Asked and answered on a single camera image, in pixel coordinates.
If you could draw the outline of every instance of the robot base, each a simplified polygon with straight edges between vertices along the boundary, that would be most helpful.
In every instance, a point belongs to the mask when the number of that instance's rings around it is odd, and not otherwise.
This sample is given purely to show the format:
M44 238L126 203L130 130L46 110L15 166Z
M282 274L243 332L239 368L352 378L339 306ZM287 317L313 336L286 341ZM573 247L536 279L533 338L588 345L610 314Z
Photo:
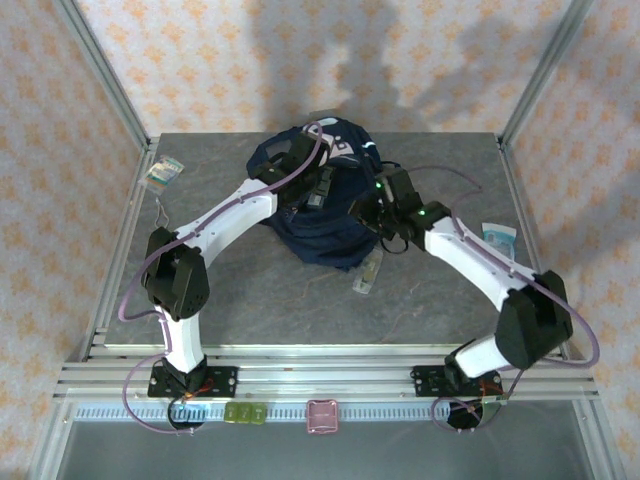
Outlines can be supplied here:
M445 367L440 365L413 367L411 378L416 397L482 397L500 395L503 391L500 374L495 370L470 379L459 388L445 377Z
M178 398L185 393L198 392L198 397L233 398L238 384L238 367L208 366L205 357L188 374L175 371L166 359L154 366L147 395L150 398Z

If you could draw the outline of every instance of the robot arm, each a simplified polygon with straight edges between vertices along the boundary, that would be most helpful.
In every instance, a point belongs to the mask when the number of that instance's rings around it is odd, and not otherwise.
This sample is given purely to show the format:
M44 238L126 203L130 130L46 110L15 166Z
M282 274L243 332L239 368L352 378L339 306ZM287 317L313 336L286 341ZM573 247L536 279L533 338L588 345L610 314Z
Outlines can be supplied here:
M234 199L264 187L266 185L260 180L245 180L233 195L197 220L173 233L159 228L151 235L147 254L155 251L159 244L166 244L191 233ZM273 215L277 204L277 195L265 192L231 206L176 251L168 252L164 259L159 258L147 272L144 285L156 304L155 308L163 311L168 320L172 348L167 361L176 370L191 372L204 360L198 320L199 310L209 298L207 269L218 254L240 235Z
M149 300L167 320L171 348L162 362L174 390L194 392L206 380L199 312L210 294L207 269L240 235L273 215L278 205L295 201L309 191L316 183L319 167L329 158L329 148L324 136L318 145L316 131L301 132L277 163L261 165L254 172L255 178L245 180L225 201L175 232L161 227L149 237L147 257L176 239L191 235L156 258L142 277ZM305 162L308 166L301 174L276 188L275 184L303 168ZM273 186L272 191L268 191L268 185ZM248 197L259 190L263 193Z
M511 261L458 222L461 235L448 208L439 202L422 203L406 170L383 172L376 187L376 193L354 203L352 215L386 239L397 234L442 259L478 287L499 312L494 335L473 340L446 358L445 375L454 387L504 367L527 369L572 335L569 314L530 284L536 282L566 299L557 274L539 275ZM482 255L472 244L490 255ZM491 257L508 265L509 271L498 268Z

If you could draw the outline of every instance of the navy blue cloth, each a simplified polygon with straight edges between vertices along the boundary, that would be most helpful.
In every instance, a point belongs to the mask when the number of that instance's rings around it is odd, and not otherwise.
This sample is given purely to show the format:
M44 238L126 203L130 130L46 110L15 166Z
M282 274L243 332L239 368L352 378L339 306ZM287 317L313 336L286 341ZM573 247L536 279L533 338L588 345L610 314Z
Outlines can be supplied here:
M375 188L382 170L380 154L364 128L340 118L319 121L323 137L333 144L328 165L336 167L331 188L321 210L306 205L303 196L294 206L278 208L263 223L303 262L349 270L373 250L378 236L359 224L349 208L359 196ZM288 151L302 127L281 132L260 144L247 163L249 175L278 151Z

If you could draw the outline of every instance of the orange patterned wall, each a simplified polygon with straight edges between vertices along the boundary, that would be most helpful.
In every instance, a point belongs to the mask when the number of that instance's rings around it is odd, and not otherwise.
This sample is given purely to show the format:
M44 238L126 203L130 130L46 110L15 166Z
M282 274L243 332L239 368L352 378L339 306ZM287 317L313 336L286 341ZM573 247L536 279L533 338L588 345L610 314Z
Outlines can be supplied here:
M138 158L51 0L0 8L0 478L29 465Z
M596 379L629 478L640 472L640 17L594 3L515 143L540 253L598 334ZM581 349L589 355L584 338Z
M147 131L502 130L569 0L79 0Z

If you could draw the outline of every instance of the gray table surface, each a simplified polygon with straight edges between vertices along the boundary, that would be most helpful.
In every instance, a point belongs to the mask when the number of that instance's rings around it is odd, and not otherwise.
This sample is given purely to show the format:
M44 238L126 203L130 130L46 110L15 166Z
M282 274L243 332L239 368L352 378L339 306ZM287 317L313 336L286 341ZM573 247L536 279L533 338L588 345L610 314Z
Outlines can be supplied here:
M270 134L164 134L156 158L170 155L185 164L162 195L169 228L189 223L229 196L247 177L245 164ZM456 167L484 186L460 207L464 223L481 235L482 222L522 230L492 134L376 133L383 160L405 168L423 164ZM423 201L445 205L469 185L447 172L412 174ZM107 344L159 344L154 319L123 324L117 305L141 264L156 205L146 194L127 256ZM516 260L529 265L524 240ZM368 295L352 289L355 271L304 264L266 226L252 227L223 251L209 269L211 296L200 315L204 345L461 343L492 332L497 312L464 277L439 259L412 247L403 255L385 253ZM140 287L129 312L148 309Z

